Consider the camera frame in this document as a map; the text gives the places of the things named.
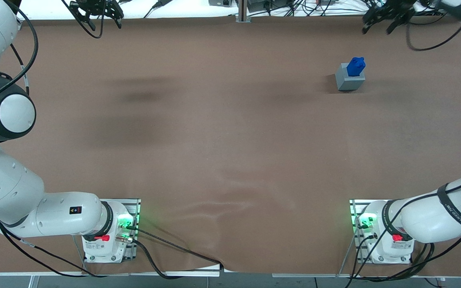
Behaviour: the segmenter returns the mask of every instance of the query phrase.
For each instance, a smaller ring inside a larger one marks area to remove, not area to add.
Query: connector
[[[127,244],[131,244],[134,241],[134,237],[127,236],[127,235],[117,235],[117,237],[115,237],[115,240],[118,242],[124,242]]]

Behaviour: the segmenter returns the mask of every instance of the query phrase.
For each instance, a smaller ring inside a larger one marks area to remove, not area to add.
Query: brown paper sheet
[[[362,35],[359,17],[108,21],[101,40],[75,22],[36,24],[36,126],[3,148],[48,192],[140,197],[143,228],[229,270],[337,273],[350,198],[415,196],[461,177],[461,34],[417,53],[404,28]],[[430,46],[458,26],[415,27],[412,40]],[[27,59],[26,27],[15,46]],[[366,82],[340,93],[333,73],[354,56]],[[0,69],[18,73],[11,51]],[[80,263],[70,236],[30,241]],[[162,270],[210,265],[144,243]],[[151,270],[141,252],[90,269]],[[0,272],[29,271],[44,268],[0,235]],[[461,245],[422,274],[461,276]]]

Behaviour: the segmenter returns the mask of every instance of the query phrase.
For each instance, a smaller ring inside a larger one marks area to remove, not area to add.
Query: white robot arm
[[[410,20],[414,2],[388,0],[371,8],[364,15],[363,32],[385,18],[393,20],[390,33]],[[442,0],[437,7],[461,20],[461,0]],[[416,197],[374,201],[355,222],[364,237],[371,236],[365,242],[373,263],[408,264],[415,240],[427,244],[461,236],[461,179]]]
[[[0,56],[18,24],[0,0]],[[0,72],[0,88],[10,81]],[[26,135],[35,119],[35,106],[23,89],[12,84],[0,93],[0,142]],[[83,235],[86,255],[94,262],[121,262],[126,243],[117,235],[129,235],[124,227],[133,217],[121,203],[100,201],[92,193],[45,193],[42,179],[0,148],[0,222],[18,237]]]

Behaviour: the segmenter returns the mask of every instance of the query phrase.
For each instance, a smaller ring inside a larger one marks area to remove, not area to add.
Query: blue block
[[[350,61],[350,64],[346,67],[348,71],[348,76],[355,77],[360,76],[362,70],[366,68],[366,62],[364,62],[364,57],[353,57]]]

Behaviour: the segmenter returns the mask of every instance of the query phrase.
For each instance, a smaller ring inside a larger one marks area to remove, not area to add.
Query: red switch
[[[403,236],[394,234],[394,235],[392,235],[392,240],[394,240],[396,242],[401,241],[401,240],[403,240]]]
[[[95,236],[94,239],[101,239],[102,241],[110,241],[110,235]]]

